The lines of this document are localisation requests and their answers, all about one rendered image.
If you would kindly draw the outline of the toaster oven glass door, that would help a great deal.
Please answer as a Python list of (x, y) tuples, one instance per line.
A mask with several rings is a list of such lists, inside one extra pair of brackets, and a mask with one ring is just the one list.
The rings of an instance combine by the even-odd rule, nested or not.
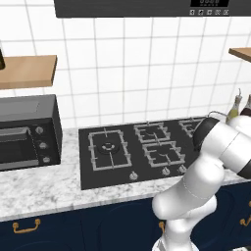
[(36, 167), (38, 157), (28, 127), (0, 129), (0, 169)]

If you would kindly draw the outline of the black range hood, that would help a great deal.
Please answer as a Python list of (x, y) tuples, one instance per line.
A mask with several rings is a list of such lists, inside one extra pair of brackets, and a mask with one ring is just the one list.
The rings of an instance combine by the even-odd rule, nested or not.
[(54, 0), (57, 18), (251, 17), (251, 0)]

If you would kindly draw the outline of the dark red bottle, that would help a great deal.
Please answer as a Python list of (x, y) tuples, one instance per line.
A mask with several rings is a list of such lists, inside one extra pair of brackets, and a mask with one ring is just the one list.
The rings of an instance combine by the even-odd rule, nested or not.
[(251, 117), (251, 94), (248, 97), (245, 107), (241, 111), (241, 115)]

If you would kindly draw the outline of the black toaster oven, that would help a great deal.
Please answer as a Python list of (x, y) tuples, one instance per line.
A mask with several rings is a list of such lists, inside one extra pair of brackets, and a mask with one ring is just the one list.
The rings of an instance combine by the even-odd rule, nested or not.
[[(22, 97), (0, 98), (0, 129), (14, 127), (28, 127), (38, 157), (37, 167), (59, 165), (62, 155), (63, 132), (55, 94)], [(41, 126), (44, 131), (36, 133)], [(46, 149), (40, 149), (39, 143), (45, 142)], [(50, 157), (50, 163), (43, 163), (43, 157)], [(34, 167), (2, 170), (11, 171)]]

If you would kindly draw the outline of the wooden wall shelf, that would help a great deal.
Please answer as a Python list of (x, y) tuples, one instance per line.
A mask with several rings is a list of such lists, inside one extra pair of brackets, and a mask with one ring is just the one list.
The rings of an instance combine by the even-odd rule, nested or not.
[(56, 55), (5, 57), (0, 70), (0, 89), (47, 87), (53, 85)]
[(229, 48), (228, 53), (251, 63), (251, 47)]

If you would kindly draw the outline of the black gas hob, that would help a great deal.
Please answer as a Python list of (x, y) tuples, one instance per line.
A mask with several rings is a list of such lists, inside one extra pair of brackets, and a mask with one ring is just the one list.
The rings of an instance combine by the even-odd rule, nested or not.
[[(78, 132), (83, 190), (181, 176), (198, 157), (194, 129), (201, 117), (83, 128)], [(170, 170), (168, 176), (162, 169)], [(135, 172), (137, 180), (130, 180)]]

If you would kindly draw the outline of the yellow-green oil bottle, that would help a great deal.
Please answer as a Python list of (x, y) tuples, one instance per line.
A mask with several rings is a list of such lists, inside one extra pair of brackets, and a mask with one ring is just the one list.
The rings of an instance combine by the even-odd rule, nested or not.
[(242, 96), (241, 93), (238, 93), (235, 98), (233, 105), (231, 109), (229, 110), (227, 117), (226, 117), (226, 122), (228, 123), (232, 118), (235, 118), (239, 115), (239, 104), (241, 102)]

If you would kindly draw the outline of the navy cupboard front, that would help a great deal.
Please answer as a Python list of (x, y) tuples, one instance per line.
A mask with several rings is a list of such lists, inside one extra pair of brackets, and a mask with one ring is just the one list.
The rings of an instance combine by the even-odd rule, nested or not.
[[(12, 223), (33, 225), (41, 220), (37, 231), (14, 234)], [(85, 251), (77, 211), (36, 216), (0, 223), (0, 251)]]
[(80, 217), (85, 251), (152, 251), (162, 235), (151, 198), (83, 209)]
[(192, 242), (199, 251), (230, 251), (251, 246), (251, 223), (239, 221), (251, 215), (251, 181), (225, 185), (216, 194), (217, 209), (193, 229)]

